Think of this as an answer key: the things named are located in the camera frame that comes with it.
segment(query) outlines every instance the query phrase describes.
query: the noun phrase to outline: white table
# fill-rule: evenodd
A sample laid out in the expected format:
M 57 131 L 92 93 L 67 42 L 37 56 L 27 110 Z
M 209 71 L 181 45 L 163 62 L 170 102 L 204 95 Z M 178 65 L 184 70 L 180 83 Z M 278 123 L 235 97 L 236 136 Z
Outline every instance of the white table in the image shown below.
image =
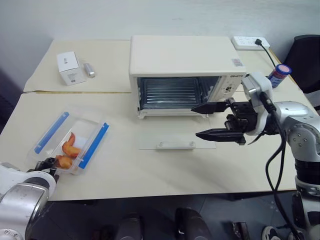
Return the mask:
M 96 77 L 87 82 L 67 86 L 57 67 L 57 54 L 75 51 L 80 63 L 89 62 Z M 269 75 L 274 69 L 264 51 L 237 51 L 247 72 Z M 269 51 L 274 62 L 278 60 Z M 131 92 L 129 81 L 129 40 L 54 40 L 33 75 L 26 82 L 24 92 Z M 287 77 L 275 91 L 296 91 L 298 86 Z
M 280 144 L 279 136 L 264 136 L 249 146 L 218 142 L 216 149 L 139 150 L 138 135 L 143 125 L 134 114 L 131 97 L 129 93 L 22 94 L 0 135 L 1 161 L 22 171 L 34 167 L 26 161 L 28 151 L 65 106 L 77 104 L 105 111 L 110 128 L 86 171 L 82 175 L 61 175 L 51 200 L 270 190 L 265 164 Z M 243 92 L 236 92 L 234 98 L 246 100 Z M 301 91 L 274 92 L 274 100 L 294 100 L 311 107 Z M 223 128 L 227 113 L 214 114 L 209 119 L 210 127 Z M 192 122 L 200 117 L 187 118 Z M 278 158 L 270 172 L 275 179 L 279 172 Z M 295 175 L 294 158 L 288 147 L 279 189 L 295 189 Z

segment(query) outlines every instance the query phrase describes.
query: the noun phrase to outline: blue can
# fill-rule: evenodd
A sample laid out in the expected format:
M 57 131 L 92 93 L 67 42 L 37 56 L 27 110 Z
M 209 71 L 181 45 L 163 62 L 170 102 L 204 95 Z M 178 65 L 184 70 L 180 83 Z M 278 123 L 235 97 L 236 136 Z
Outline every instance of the blue can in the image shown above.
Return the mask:
M 292 72 L 291 68 L 285 64 L 278 64 L 270 73 L 268 79 L 271 81 L 272 87 L 276 88 L 278 85 Z

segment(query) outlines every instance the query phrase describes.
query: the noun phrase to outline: electrical outlet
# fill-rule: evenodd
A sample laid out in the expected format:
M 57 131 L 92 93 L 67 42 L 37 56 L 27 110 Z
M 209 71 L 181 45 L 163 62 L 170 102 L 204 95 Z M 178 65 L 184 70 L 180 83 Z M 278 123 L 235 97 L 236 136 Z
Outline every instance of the electrical outlet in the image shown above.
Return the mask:
M 265 49 L 270 48 L 270 44 L 262 36 L 234 36 L 231 42 L 236 50 L 254 50 L 254 51 L 264 51 L 264 49 L 255 44 L 256 39 L 262 41 L 262 45 Z

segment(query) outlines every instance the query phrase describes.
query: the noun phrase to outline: small white box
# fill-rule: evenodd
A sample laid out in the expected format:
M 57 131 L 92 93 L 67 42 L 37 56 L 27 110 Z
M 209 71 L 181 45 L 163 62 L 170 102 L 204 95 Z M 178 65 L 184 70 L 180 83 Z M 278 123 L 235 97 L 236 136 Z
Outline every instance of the small white box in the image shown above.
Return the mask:
M 86 81 L 74 51 L 60 53 L 56 56 L 56 59 L 61 77 L 67 85 Z

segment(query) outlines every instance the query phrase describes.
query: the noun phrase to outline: shoe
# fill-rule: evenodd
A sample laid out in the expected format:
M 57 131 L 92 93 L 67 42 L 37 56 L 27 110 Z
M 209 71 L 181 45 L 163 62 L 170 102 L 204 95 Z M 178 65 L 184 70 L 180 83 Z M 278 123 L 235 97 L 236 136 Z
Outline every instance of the shoe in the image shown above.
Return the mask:
M 279 234 L 273 226 L 266 226 L 262 231 L 262 240 L 281 240 Z
M 305 236 L 302 233 L 302 231 L 298 231 L 300 240 L 305 240 Z M 296 238 L 294 237 L 294 234 L 292 232 L 290 232 L 289 236 L 288 236 L 288 240 L 296 240 Z

